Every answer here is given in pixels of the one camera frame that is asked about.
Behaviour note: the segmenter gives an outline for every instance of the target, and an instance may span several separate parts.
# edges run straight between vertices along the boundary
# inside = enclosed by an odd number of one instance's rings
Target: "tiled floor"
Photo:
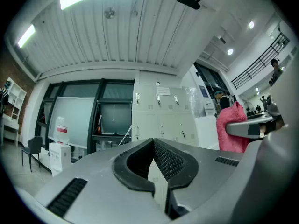
[[[21,146],[4,141],[0,147],[1,161],[13,185],[20,187],[34,196],[47,182],[52,179],[52,174],[32,159],[30,172],[28,155],[23,153],[24,166],[22,166]]]

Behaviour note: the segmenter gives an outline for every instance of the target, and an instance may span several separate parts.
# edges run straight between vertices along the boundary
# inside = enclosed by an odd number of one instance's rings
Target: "black chair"
[[[22,165],[24,166],[23,152],[25,152],[28,154],[28,157],[29,157],[29,165],[30,165],[31,172],[32,172],[32,170],[31,170],[31,155],[33,155],[33,154],[38,154],[38,164],[39,164],[39,168],[41,168],[41,163],[39,162],[39,153],[42,150],[42,143],[43,143],[43,138],[36,136],[28,141],[28,147],[22,148]]]

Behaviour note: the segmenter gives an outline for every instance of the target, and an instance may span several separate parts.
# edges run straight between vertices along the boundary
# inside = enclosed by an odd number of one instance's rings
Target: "balcony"
[[[255,75],[269,65],[271,60],[275,58],[289,42],[290,40],[284,34],[280,33],[271,46],[269,46],[259,58],[257,58],[244,72],[231,81],[234,87],[238,89],[251,80]]]

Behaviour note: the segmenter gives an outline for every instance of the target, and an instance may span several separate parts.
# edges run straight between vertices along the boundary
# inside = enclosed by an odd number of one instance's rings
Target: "chair backrest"
[[[35,136],[28,141],[28,147],[30,149],[30,154],[38,154],[42,150],[43,138]]]

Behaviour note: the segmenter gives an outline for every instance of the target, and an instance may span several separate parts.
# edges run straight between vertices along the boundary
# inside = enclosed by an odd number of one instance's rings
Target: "brown wall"
[[[29,97],[34,87],[34,82],[26,75],[26,73],[19,67],[17,62],[9,53],[7,47],[3,45],[3,49],[0,53],[0,87],[3,87],[8,77],[12,78],[14,82],[18,84],[24,91],[27,92],[25,100],[23,102],[21,113],[19,116],[19,133],[24,119],[25,108],[27,106]],[[11,115],[12,105],[8,104],[5,108],[5,114]]]

